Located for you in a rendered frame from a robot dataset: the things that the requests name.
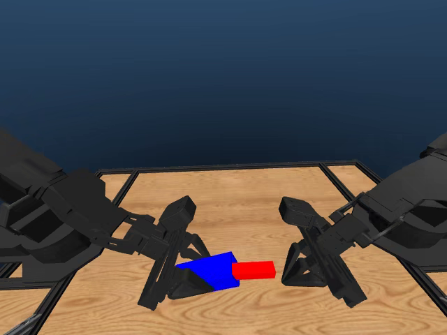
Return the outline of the thin red peg bar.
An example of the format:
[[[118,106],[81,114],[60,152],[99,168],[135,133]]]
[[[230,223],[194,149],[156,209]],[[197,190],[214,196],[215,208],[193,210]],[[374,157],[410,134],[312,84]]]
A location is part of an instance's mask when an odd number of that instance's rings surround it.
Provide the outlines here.
[[[234,262],[232,275],[236,280],[255,280],[275,278],[276,269],[273,261]]]

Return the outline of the blue hollow socket block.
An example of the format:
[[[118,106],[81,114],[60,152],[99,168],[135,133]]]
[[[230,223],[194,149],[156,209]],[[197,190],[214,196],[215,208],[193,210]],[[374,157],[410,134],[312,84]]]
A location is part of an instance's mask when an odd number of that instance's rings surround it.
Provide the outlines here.
[[[175,266],[190,269],[212,286],[214,291],[218,291],[240,286],[240,281],[235,279],[232,272],[233,263],[237,263],[235,256],[232,252],[226,252]]]

